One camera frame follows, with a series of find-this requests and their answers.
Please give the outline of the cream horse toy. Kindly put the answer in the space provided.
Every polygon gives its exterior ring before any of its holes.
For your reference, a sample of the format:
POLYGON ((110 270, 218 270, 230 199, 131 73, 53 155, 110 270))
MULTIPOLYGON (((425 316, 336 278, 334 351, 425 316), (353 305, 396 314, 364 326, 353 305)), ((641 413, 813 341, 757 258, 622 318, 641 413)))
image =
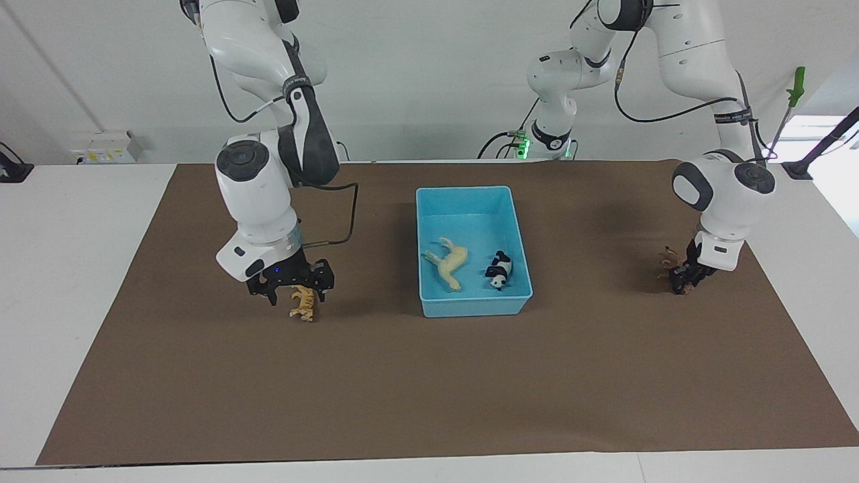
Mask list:
POLYGON ((436 267, 439 277, 448 285, 450 290, 459 292, 462 290, 462 285, 454 277, 454 273, 468 260, 469 250, 464 246, 455 244, 447 237, 440 237, 439 242, 443 248, 448 250, 444 257, 439 257, 431 250, 424 251, 421 256, 436 267))

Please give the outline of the light blue plastic storage box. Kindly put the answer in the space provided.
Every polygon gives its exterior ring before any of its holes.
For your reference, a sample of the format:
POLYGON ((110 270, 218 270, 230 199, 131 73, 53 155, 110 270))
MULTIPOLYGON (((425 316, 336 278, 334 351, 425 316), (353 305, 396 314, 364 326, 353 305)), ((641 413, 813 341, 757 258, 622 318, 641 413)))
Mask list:
POLYGON ((533 296, 527 257, 512 192, 507 186, 423 187, 416 190, 417 280, 421 309, 427 318, 518 315, 533 296), (444 257, 439 242, 447 237, 469 250, 454 277, 454 292, 438 270, 421 254, 431 250, 444 257), (496 251, 513 261, 502 291, 492 288, 485 270, 496 251))

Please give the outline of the orange striped tiger toy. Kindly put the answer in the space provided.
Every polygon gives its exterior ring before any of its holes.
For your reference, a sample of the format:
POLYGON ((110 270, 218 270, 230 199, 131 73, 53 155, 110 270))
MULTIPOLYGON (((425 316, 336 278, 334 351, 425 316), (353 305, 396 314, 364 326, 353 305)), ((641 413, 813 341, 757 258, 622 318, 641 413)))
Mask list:
POLYGON ((298 300, 298 305, 289 310, 289 317, 298 317, 302 321, 314 322, 316 293, 312 288, 304 286, 292 286, 291 298, 298 300))

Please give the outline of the brown paper table mat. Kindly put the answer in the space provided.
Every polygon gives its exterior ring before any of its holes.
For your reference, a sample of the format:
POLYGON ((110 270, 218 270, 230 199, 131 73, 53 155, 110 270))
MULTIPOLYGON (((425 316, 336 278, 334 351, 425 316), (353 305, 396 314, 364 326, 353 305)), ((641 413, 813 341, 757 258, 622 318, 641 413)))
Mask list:
POLYGON ((316 250, 313 323, 215 262, 233 235, 211 165, 175 168, 37 459, 45 465, 859 446, 748 248, 685 296, 660 251, 697 215, 674 162, 365 164, 356 233, 316 250), (416 190, 506 184, 534 295, 429 319, 416 190))

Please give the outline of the green handled tool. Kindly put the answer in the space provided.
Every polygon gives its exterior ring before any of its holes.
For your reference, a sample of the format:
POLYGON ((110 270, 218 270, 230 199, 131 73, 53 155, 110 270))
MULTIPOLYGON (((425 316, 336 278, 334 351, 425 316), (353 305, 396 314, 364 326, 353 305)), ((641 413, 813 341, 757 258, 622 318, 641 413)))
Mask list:
POLYGON ((777 146, 780 138, 782 137, 782 133, 785 130, 785 126, 787 125, 788 121, 791 119, 791 115, 793 113, 793 110, 795 109, 795 107, 797 107, 797 105, 799 104, 799 101, 801 100, 801 98, 803 98, 803 95, 806 92, 806 89, 804 87, 805 76, 806 76, 806 67, 804 67, 804 65, 798 66, 794 72, 792 87, 790 89, 786 89, 786 92, 788 95, 787 109, 785 111, 785 114, 783 114, 780 125, 776 129, 775 136, 774 136, 771 144, 769 145, 769 156, 767 156, 767 159, 766 159, 767 162, 769 162, 770 160, 775 159, 777 157, 776 146, 777 146))

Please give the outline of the black desk mount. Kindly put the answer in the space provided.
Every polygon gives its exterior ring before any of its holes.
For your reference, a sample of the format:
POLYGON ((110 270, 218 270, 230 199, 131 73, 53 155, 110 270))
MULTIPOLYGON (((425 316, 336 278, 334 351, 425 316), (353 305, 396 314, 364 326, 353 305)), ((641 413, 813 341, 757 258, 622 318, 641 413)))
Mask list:
POLYGON ((24 162, 6 143, 0 142, 0 184, 24 182, 34 167, 33 163, 24 162))

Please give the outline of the white wall socket box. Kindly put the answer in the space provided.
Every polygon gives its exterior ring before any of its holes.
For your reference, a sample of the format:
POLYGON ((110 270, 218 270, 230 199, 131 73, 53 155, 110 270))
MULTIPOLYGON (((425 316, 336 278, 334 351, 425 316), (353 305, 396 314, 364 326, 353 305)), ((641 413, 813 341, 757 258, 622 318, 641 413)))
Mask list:
POLYGON ((142 159, 140 144, 128 129, 110 129, 71 141, 68 153, 77 165, 134 164, 142 159))

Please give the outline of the brown lion toy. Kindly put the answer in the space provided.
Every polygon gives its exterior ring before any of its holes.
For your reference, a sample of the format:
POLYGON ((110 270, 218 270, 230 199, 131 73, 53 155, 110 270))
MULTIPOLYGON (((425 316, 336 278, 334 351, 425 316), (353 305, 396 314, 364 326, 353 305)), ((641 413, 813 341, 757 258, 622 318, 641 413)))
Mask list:
MULTIPOLYGON (((666 246, 664 248, 664 250, 662 251, 662 269, 664 270, 664 273, 662 273, 659 276, 659 278, 665 278, 669 282, 669 272, 670 272, 670 269, 677 262, 676 256, 679 256, 680 261, 684 260, 677 251, 672 250, 672 248, 670 248, 668 246, 666 246)), ((689 294, 689 293, 690 293, 689 280, 685 280, 685 292, 684 293, 674 293, 674 294, 689 294)))

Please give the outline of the black clamp stand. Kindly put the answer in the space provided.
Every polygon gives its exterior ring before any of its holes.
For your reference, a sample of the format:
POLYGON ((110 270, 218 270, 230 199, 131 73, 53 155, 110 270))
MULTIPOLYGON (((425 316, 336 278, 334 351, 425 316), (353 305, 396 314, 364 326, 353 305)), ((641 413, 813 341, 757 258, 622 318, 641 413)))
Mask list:
POLYGON ((813 180, 812 174, 809 173, 810 165, 820 156, 825 154, 825 151, 832 147, 836 141, 840 140, 843 135, 846 135, 850 128, 853 128, 859 123, 859 106, 856 106, 847 116, 845 116, 822 140, 810 150, 806 156, 800 161, 782 162, 782 169, 794 180, 813 180))

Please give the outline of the black and white panda toy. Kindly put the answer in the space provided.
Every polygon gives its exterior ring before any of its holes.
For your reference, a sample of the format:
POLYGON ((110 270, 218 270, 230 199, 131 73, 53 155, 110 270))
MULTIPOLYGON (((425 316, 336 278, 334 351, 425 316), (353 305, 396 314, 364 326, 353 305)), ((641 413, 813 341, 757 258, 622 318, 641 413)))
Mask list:
POLYGON ((492 288, 502 291, 506 287, 507 281, 510 278, 513 268, 512 259, 502 250, 496 251, 495 257, 486 267, 485 278, 490 279, 492 288))

